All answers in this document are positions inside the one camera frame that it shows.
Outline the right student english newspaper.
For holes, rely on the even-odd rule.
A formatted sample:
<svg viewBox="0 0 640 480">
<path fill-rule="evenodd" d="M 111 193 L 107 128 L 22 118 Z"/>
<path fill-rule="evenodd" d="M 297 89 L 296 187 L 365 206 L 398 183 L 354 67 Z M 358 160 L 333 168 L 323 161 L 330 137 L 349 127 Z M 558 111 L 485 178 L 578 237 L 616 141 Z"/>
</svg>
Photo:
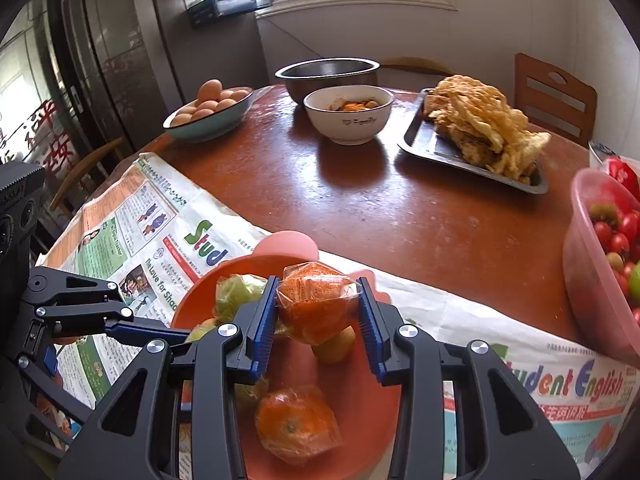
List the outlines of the right student english newspaper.
<svg viewBox="0 0 640 480">
<path fill-rule="evenodd" d="M 407 323 L 448 344 L 486 341 L 548 417 L 580 476 L 596 476 L 639 400 L 636 368 L 484 304 L 378 269 L 372 273 L 369 283 L 390 296 Z"/>
</svg>

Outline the green fruit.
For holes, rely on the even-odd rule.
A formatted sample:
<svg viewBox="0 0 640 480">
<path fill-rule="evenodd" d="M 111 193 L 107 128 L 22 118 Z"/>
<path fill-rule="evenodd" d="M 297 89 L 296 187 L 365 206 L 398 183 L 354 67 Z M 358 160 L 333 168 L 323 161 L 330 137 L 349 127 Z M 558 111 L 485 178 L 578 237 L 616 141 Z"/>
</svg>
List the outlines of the green fruit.
<svg viewBox="0 0 640 480">
<path fill-rule="evenodd" d="M 194 329 L 190 331 L 190 334 L 186 337 L 186 342 L 198 341 L 216 327 L 216 318 L 208 318 L 207 320 L 195 326 Z"/>
<path fill-rule="evenodd" d="M 253 274 L 232 274 L 228 278 L 220 278 L 215 295 L 216 323 L 232 322 L 239 307 L 260 299 L 266 284 L 265 278 Z"/>
</svg>

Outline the orange plastic plate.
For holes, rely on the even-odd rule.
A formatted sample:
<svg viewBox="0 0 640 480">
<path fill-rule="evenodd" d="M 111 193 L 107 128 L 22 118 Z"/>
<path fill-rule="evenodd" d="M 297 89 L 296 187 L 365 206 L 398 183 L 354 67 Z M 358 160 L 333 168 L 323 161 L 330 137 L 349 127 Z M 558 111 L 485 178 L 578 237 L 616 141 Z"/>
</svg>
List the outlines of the orange plastic plate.
<svg viewBox="0 0 640 480">
<path fill-rule="evenodd" d="M 225 261 L 202 276 L 186 293 L 171 325 L 192 328 L 213 315 L 215 289 L 232 273 L 282 275 L 286 266 L 318 260 L 317 244 L 295 231 L 273 233 L 248 256 Z M 254 416 L 239 414 L 247 477 L 250 479 L 384 479 L 396 432 L 399 387 L 383 387 L 369 370 L 362 340 L 336 364 L 320 363 L 309 346 L 283 338 L 273 343 L 269 385 L 279 390 L 315 385 L 326 396 L 340 427 L 343 444 L 303 466 L 290 465 L 266 451 L 258 439 Z"/>
</svg>

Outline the orange top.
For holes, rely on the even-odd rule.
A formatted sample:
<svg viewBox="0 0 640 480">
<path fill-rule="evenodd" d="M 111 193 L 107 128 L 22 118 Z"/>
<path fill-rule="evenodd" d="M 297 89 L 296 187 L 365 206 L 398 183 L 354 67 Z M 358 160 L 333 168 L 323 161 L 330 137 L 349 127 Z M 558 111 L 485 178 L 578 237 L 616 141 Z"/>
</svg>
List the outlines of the orange top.
<svg viewBox="0 0 640 480">
<path fill-rule="evenodd" d="M 334 411 L 316 386 L 271 391 L 258 402 L 254 422 L 262 447 L 291 465 L 343 445 Z"/>
</svg>

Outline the bowl of eggs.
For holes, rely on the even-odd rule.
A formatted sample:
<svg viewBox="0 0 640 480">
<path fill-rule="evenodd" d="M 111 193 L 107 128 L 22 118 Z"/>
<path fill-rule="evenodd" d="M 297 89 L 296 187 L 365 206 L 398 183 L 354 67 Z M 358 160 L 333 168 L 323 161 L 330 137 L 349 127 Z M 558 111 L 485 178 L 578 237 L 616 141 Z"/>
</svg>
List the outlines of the bowl of eggs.
<svg viewBox="0 0 640 480">
<path fill-rule="evenodd" d="M 254 91 L 250 87 L 226 87 L 220 79 L 209 79 L 198 88 L 194 100 L 165 119 L 163 128 L 177 140 L 217 139 L 242 124 L 253 99 Z"/>
</svg>

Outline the white plastic bag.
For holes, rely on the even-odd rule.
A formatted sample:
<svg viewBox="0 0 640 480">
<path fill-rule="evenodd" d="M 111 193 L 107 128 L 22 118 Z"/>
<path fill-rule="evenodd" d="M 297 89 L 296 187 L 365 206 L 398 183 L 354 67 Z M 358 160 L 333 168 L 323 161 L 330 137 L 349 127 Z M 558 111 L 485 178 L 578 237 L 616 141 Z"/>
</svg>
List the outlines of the white plastic bag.
<svg viewBox="0 0 640 480">
<path fill-rule="evenodd" d="M 631 166 L 631 168 L 635 172 L 639 172 L 640 162 L 638 160 L 616 154 L 613 150 L 611 150 L 608 146 L 601 142 L 591 140 L 588 143 L 588 150 L 589 167 L 591 169 L 600 169 L 608 157 L 615 156 L 620 158 L 623 162 L 626 162 L 626 164 Z"/>
</svg>

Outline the wooden chair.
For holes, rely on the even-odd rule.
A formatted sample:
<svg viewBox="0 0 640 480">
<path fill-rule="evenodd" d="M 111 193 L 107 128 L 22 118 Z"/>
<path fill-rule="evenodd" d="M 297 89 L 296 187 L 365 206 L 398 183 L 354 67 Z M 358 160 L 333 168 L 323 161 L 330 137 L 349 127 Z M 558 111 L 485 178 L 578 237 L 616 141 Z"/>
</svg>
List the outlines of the wooden chair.
<svg viewBox="0 0 640 480">
<path fill-rule="evenodd" d="M 592 140 L 597 90 L 566 70 L 533 58 L 515 55 L 514 103 L 530 121 L 583 148 Z"/>
</svg>

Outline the orange wedge-shaped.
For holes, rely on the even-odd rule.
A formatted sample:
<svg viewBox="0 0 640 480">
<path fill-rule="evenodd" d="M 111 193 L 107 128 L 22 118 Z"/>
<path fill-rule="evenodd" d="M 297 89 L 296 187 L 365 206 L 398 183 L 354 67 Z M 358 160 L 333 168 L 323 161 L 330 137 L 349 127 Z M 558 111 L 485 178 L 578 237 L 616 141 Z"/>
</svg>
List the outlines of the orange wedge-shaped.
<svg viewBox="0 0 640 480">
<path fill-rule="evenodd" d="M 288 336 L 324 344 L 358 318 L 360 286 L 319 261 L 287 266 L 277 287 L 278 313 Z"/>
</svg>

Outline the stainless steel bowl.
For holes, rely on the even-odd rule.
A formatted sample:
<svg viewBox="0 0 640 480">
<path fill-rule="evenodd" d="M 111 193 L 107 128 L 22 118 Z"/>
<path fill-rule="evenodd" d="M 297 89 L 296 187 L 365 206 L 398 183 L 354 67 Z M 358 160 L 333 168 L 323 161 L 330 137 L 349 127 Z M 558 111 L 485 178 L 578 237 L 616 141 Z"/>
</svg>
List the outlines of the stainless steel bowl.
<svg viewBox="0 0 640 480">
<path fill-rule="evenodd" d="M 309 93 L 350 84 L 378 84 L 379 62 L 367 58 L 314 58 L 284 66 L 274 76 L 285 85 L 291 99 L 304 104 Z"/>
</svg>

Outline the pink plastic basin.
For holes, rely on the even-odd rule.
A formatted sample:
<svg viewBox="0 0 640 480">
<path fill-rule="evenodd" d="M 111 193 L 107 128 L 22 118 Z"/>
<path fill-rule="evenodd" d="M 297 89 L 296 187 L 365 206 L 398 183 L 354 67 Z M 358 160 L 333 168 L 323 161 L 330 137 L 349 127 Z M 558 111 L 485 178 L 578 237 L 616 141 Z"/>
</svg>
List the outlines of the pink plastic basin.
<svg viewBox="0 0 640 480">
<path fill-rule="evenodd" d="M 563 242 L 565 287 L 577 324 L 594 350 L 639 365 L 639 326 L 614 278 L 589 217 L 593 204 L 613 204 L 626 214 L 639 202 L 620 182 L 582 169 L 570 185 L 573 217 Z"/>
</svg>

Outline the left student newspaper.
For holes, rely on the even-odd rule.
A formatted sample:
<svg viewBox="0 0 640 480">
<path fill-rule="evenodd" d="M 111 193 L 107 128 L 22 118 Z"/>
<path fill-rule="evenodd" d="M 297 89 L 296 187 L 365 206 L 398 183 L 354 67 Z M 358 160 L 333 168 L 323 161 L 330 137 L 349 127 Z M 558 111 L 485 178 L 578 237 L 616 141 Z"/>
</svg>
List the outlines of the left student newspaper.
<svg viewBox="0 0 640 480">
<path fill-rule="evenodd" d="M 135 316 L 169 326 L 200 278 L 266 236 L 160 156 L 143 154 L 82 206 L 42 264 L 113 282 Z M 140 352 L 103 334 L 55 348 L 63 388 L 89 408 Z"/>
</svg>

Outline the white ceramic bowl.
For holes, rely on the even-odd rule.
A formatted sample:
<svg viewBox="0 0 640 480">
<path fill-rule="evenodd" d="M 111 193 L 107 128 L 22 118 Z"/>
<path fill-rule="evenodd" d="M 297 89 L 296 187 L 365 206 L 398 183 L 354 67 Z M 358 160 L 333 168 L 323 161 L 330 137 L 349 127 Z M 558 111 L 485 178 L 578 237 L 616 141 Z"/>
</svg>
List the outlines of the white ceramic bowl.
<svg viewBox="0 0 640 480">
<path fill-rule="evenodd" d="M 361 145 L 384 129 L 394 101 L 393 93 L 383 88 L 348 84 L 309 93 L 304 107 L 322 136 L 340 145 Z"/>
</svg>

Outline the green tomato in basin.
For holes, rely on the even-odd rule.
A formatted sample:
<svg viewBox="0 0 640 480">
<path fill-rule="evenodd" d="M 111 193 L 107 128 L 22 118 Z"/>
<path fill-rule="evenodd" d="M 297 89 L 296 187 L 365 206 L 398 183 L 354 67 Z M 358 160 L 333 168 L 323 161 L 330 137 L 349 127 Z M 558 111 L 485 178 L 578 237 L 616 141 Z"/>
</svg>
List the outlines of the green tomato in basin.
<svg viewBox="0 0 640 480">
<path fill-rule="evenodd" d="M 628 268 L 627 283 L 629 300 L 635 306 L 640 304 L 640 263 L 631 263 Z"/>
</svg>

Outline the fried food pile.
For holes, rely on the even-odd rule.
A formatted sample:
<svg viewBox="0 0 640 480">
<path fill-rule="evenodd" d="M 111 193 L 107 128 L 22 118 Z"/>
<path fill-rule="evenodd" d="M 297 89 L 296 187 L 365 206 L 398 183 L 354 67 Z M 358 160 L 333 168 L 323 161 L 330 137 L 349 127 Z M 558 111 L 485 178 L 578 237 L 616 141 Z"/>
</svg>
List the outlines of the fried food pile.
<svg viewBox="0 0 640 480">
<path fill-rule="evenodd" d="M 523 184 L 532 182 L 551 140 L 548 132 L 529 130 L 528 117 L 496 87 L 464 75 L 446 77 L 427 92 L 423 117 L 468 164 Z"/>
</svg>

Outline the dark refrigerator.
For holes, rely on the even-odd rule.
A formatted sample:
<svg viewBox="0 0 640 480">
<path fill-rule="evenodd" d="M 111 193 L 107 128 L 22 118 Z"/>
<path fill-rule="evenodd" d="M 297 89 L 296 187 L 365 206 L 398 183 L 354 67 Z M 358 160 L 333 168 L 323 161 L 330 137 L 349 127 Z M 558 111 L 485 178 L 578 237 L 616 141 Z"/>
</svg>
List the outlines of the dark refrigerator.
<svg viewBox="0 0 640 480">
<path fill-rule="evenodd" d="M 158 0 L 62 0 L 62 9 L 80 95 L 100 133 L 144 148 L 183 101 Z"/>
</svg>

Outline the brown fruit with stem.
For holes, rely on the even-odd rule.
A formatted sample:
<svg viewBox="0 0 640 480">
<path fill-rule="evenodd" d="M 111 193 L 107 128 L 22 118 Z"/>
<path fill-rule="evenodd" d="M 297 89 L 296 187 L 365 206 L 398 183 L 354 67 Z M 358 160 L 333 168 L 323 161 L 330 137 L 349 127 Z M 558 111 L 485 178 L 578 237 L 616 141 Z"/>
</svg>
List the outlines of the brown fruit with stem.
<svg viewBox="0 0 640 480">
<path fill-rule="evenodd" d="M 343 361 L 349 355 L 355 344 L 356 333 L 352 326 L 347 326 L 341 333 L 328 339 L 323 344 L 312 346 L 311 350 L 316 359 L 323 364 L 335 364 Z"/>
</svg>

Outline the black tray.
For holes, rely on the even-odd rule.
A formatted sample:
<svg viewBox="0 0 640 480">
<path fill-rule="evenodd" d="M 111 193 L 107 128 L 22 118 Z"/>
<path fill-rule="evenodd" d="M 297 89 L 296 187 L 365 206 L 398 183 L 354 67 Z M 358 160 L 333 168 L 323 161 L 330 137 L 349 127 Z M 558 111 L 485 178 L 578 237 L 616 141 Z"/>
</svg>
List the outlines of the black tray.
<svg viewBox="0 0 640 480">
<path fill-rule="evenodd" d="M 477 174 L 485 179 L 500 182 L 528 194 L 544 195 L 549 191 L 549 182 L 547 176 L 544 174 L 544 168 L 542 168 L 541 162 L 536 162 L 529 183 L 509 179 L 501 174 L 494 174 L 486 168 L 473 166 L 466 162 L 461 152 L 453 143 L 444 140 L 436 133 L 435 126 L 431 119 L 423 118 L 424 98 L 429 91 L 430 88 L 423 88 L 414 101 L 416 112 L 409 127 L 398 141 L 398 146 L 404 152 L 420 159 L 438 162 L 439 164 L 458 168 L 470 174 Z"/>
</svg>

